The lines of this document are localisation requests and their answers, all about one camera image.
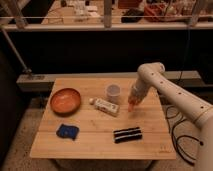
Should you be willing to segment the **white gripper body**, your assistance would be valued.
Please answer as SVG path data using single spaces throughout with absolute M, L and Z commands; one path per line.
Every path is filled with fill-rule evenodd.
M 145 97 L 145 89 L 143 85 L 133 84 L 128 97 L 130 104 L 139 104 Z

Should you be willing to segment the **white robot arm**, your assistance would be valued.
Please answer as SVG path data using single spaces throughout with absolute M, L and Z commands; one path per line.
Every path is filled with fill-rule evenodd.
M 142 64 L 128 97 L 129 110 L 146 97 L 154 87 L 200 130 L 200 141 L 194 171 L 213 171 L 213 105 L 172 83 L 163 76 L 160 62 Z

